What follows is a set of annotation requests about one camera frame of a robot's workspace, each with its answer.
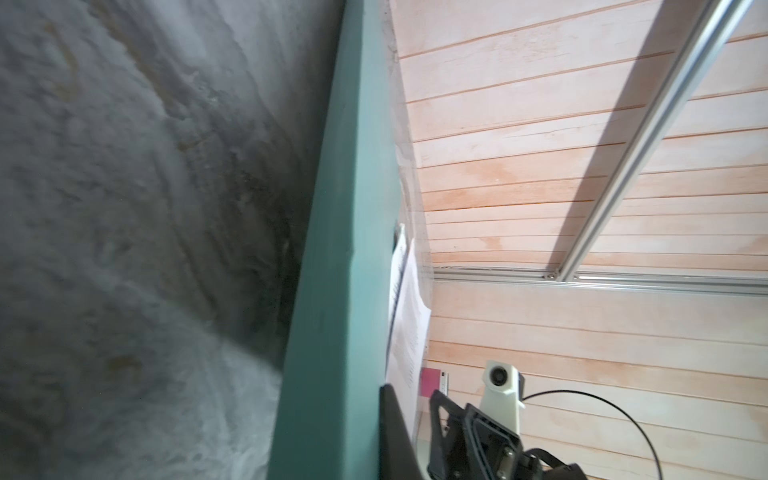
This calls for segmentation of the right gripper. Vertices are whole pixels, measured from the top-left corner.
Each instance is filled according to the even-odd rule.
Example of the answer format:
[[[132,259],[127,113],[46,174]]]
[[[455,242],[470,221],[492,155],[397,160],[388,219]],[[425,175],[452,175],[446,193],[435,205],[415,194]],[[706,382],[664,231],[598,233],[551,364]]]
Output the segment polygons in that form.
[[[512,430],[475,406],[460,407],[438,390],[429,399],[429,413],[431,479],[587,478],[575,463],[566,464],[542,449],[525,450]]]

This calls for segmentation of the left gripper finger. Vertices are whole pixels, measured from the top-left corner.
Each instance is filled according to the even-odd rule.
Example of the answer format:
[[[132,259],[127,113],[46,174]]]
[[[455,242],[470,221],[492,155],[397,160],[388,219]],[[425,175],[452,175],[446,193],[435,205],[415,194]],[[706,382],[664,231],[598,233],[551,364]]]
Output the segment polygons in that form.
[[[423,479],[396,393],[390,384],[379,391],[379,479]]]

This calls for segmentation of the green file folder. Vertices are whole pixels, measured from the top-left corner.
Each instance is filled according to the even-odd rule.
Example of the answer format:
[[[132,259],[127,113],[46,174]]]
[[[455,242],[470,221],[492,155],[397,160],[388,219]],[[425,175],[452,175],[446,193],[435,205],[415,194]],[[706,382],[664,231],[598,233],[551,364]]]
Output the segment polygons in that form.
[[[401,189],[378,1],[346,4],[268,475],[375,479]]]

